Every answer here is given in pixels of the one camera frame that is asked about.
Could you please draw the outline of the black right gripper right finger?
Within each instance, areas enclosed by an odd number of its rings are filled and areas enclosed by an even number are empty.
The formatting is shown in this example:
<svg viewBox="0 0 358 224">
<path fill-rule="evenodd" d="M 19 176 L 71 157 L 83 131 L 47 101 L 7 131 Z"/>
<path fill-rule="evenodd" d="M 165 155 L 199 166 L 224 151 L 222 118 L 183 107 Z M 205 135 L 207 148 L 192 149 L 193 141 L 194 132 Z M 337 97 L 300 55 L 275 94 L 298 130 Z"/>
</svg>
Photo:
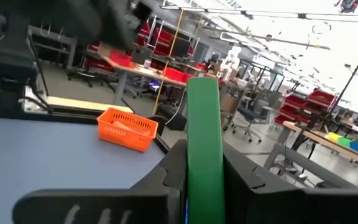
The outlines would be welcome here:
<svg viewBox="0 0 358 224">
<path fill-rule="evenodd" d="M 298 188 L 223 144 L 226 222 L 358 224 L 358 189 Z"/>
</svg>

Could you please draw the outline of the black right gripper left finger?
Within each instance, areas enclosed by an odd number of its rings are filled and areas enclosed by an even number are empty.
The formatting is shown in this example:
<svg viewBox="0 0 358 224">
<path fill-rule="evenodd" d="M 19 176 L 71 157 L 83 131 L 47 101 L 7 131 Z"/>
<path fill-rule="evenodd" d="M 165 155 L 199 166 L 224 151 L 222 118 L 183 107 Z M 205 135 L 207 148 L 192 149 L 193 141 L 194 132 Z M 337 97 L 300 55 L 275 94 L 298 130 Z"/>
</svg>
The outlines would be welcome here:
<svg viewBox="0 0 358 224">
<path fill-rule="evenodd" d="M 14 223 L 168 223 L 186 216 L 187 141 L 178 140 L 165 157 L 129 189 L 37 190 L 12 210 Z"/>
</svg>

